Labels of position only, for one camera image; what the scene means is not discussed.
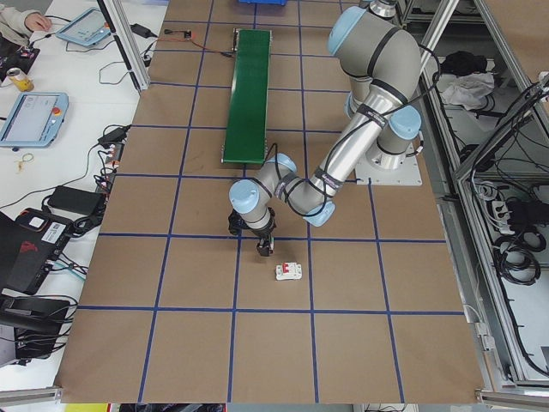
black bag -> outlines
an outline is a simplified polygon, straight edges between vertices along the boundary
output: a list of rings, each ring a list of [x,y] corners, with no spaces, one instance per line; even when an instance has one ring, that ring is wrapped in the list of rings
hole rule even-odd
[[[484,56],[475,56],[468,51],[449,54],[441,64],[443,73],[456,76],[468,76],[476,71],[486,73],[488,62]]]

white table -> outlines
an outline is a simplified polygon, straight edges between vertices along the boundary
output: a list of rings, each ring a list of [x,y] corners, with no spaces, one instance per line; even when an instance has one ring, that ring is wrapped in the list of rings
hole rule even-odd
[[[146,5],[135,1],[123,3],[128,21],[138,22],[159,33],[164,19],[166,6]],[[90,7],[97,7],[94,1],[53,0],[47,10],[48,15],[74,18]],[[52,19],[52,31],[65,23]],[[36,33],[32,39],[43,37]],[[102,40],[95,47],[101,47],[112,40],[112,36]],[[141,51],[154,39],[136,36]],[[93,146],[103,129],[109,124],[130,124],[136,110],[139,94],[134,89],[129,76],[116,86],[99,83],[99,70],[108,63],[121,61],[116,44],[112,43],[104,50],[86,53],[66,52],[66,42],[51,36],[35,44],[40,54],[29,73],[34,81],[36,92],[65,92],[69,96],[69,109],[57,139],[49,148],[22,148],[13,152],[9,148],[0,149],[0,207],[12,203],[30,191],[36,191],[61,185],[69,180],[81,177],[86,170],[87,152]],[[69,45],[70,50],[84,50],[78,45]],[[125,73],[123,64],[115,64],[105,71],[103,81],[115,82]],[[6,79],[0,88],[0,116],[7,117],[19,91]],[[69,186],[93,191],[93,175],[99,171],[100,161],[90,154],[89,173]],[[34,156],[33,161],[25,163],[18,172],[17,161],[26,154]],[[14,206],[2,209],[4,214],[15,218],[23,209],[39,209],[42,198],[51,191],[38,193],[25,198]],[[60,212],[60,215],[75,215]],[[73,239],[65,252],[79,264],[87,265],[91,259],[98,229],[81,239]],[[79,298],[83,281],[69,272],[48,275],[37,294],[68,294]],[[0,368],[0,391],[37,389],[51,386],[57,373],[63,351],[57,351],[47,360],[32,360],[26,367],[7,366]]]

brown paper surface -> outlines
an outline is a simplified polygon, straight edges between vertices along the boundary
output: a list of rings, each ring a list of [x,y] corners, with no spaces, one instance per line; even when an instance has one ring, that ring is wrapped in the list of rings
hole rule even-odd
[[[164,27],[223,51],[234,27],[272,30],[268,144],[311,176],[348,122],[326,51],[340,13],[181,0]],[[57,376],[63,401],[474,402],[473,338],[423,165],[421,187],[347,183],[322,227],[273,201],[272,257],[229,234],[228,191],[255,173],[220,163],[233,67],[158,43]],[[275,280],[286,261],[301,280]]]

laptop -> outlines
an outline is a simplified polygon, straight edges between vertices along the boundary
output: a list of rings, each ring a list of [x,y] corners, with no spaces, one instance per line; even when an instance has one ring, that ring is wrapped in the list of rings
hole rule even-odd
[[[0,289],[36,294],[69,242],[72,221],[25,209],[12,221],[0,212]]]

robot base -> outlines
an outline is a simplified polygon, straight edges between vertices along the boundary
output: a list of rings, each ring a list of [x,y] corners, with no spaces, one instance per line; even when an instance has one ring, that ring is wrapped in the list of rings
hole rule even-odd
[[[407,153],[414,151],[412,144],[408,147]],[[404,159],[401,166],[396,170],[383,170],[374,167],[365,156],[354,168],[357,178],[357,185],[368,185],[370,179],[373,185],[385,186],[421,186],[421,174],[419,173],[418,160],[415,156]]]

